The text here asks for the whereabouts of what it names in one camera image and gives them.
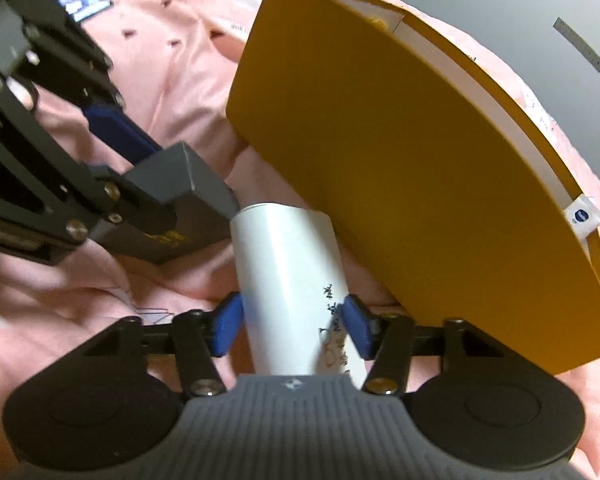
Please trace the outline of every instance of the white cylinder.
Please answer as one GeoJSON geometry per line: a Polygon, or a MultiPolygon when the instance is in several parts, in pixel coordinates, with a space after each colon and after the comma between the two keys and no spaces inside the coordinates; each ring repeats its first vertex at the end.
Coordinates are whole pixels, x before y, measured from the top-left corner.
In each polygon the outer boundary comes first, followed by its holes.
{"type": "Polygon", "coordinates": [[[365,364],[336,312],[349,290],[330,218],[256,204],[232,219],[231,236],[256,373],[346,373],[361,387],[365,364]]]}

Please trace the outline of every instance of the pink bed sheet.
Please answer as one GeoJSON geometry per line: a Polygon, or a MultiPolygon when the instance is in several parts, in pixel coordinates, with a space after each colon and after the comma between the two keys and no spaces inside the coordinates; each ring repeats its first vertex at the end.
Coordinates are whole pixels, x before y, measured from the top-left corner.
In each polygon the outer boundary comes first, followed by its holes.
{"type": "MultiPolygon", "coordinates": [[[[304,206],[224,115],[244,39],[261,0],[113,1],[113,8],[84,27],[113,58],[111,76],[130,117],[163,146],[187,142],[226,179],[241,205],[304,206]]],[[[524,82],[467,34],[412,10],[475,57],[515,98],[600,208],[600,181],[524,82]]],[[[128,163],[88,133],[84,118],[71,105],[42,92],[38,119],[77,160],[128,169],[128,163]]],[[[342,252],[350,290],[368,304],[394,305],[387,290],[349,251],[342,247],[342,252]]],[[[94,242],[57,267],[0,254],[0,412],[18,384],[113,320],[139,314],[145,323],[165,322],[192,308],[212,309],[236,289],[229,240],[163,266],[113,256],[94,242]]],[[[216,364],[228,386],[238,373],[252,371],[243,333],[230,355],[216,364]]],[[[435,367],[435,360],[420,359],[412,368],[410,388],[435,374],[435,367]]],[[[172,359],[152,358],[150,368],[177,388],[172,359]]],[[[600,360],[560,378],[579,394],[587,410],[574,464],[590,478],[600,478],[600,360]]],[[[15,465],[0,424],[0,478],[15,465]]]]}

